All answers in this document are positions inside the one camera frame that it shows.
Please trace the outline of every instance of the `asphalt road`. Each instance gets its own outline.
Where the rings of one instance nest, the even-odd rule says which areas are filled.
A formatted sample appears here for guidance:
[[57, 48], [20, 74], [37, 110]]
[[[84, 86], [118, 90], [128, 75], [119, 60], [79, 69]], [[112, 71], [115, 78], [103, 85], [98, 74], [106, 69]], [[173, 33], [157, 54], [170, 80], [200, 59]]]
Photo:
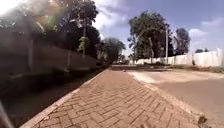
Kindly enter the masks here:
[[135, 74], [203, 112], [209, 124], [224, 127], [224, 75], [193, 71], [136, 71]]

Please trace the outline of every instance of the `brick sidewalk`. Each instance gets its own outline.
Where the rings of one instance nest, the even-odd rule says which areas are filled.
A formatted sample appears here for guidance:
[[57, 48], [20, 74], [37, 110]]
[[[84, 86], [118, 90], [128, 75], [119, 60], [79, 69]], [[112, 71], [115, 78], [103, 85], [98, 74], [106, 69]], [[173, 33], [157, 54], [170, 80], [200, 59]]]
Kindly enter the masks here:
[[127, 73], [106, 70], [33, 128], [197, 128]]

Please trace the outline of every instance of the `sky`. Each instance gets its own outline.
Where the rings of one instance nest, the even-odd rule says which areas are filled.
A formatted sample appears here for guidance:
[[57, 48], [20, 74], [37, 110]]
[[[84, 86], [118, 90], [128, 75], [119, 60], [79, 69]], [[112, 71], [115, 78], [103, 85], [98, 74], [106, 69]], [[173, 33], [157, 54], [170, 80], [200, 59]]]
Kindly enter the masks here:
[[224, 49], [224, 0], [94, 0], [99, 11], [93, 24], [101, 37], [116, 37], [126, 44], [128, 20], [141, 12], [160, 13], [175, 32], [184, 27], [191, 37], [190, 51]]

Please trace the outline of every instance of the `curb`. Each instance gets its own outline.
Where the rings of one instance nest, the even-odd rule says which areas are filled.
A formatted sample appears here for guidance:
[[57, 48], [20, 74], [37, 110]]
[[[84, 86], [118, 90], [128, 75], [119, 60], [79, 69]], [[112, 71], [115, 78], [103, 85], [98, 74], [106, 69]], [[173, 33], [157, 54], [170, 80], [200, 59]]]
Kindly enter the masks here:
[[[90, 79], [87, 82], [85, 82], [84, 84], [82, 84], [82, 86], [91, 83], [93, 80], [95, 80], [97, 77], [99, 77], [103, 72], [104, 71], [97, 74], [95, 77], [93, 77], [92, 79]], [[57, 109], [60, 105], [62, 105], [67, 100], [69, 100], [74, 94], [78, 93], [79, 91], [80, 91], [80, 89], [78, 88], [78, 89], [66, 94], [61, 99], [54, 102], [52, 105], [50, 105], [49, 107], [47, 107], [46, 109], [44, 109], [43, 111], [38, 113], [36, 116], [34, 116], [30, 120], [28, 120], [23, 125], [21, 125], [19, 128], [32, 128], [32, 127], [34, 127], [37, 123], [39, 123], [41, 120], [46, 118], [51, 112], [53, 112], [55, 109]]]

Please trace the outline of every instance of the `gray wall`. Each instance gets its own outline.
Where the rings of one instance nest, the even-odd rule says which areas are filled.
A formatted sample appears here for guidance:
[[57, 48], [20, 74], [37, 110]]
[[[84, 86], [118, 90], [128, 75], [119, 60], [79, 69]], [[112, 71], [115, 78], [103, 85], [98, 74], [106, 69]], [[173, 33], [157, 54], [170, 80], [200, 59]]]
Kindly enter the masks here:
[[[0, 77], [28, 72], [31, 58], [33, 71], [67, 66], [67, 50], [47, 45], [47, 42], [34, 42], [32, 46], [29, 35], [7, 31], [10, 32], [0, 31]], [[95, 67], [96, 62], [94, 58], [83, 59], [81, 54], [72, 52], [72, 67]]]

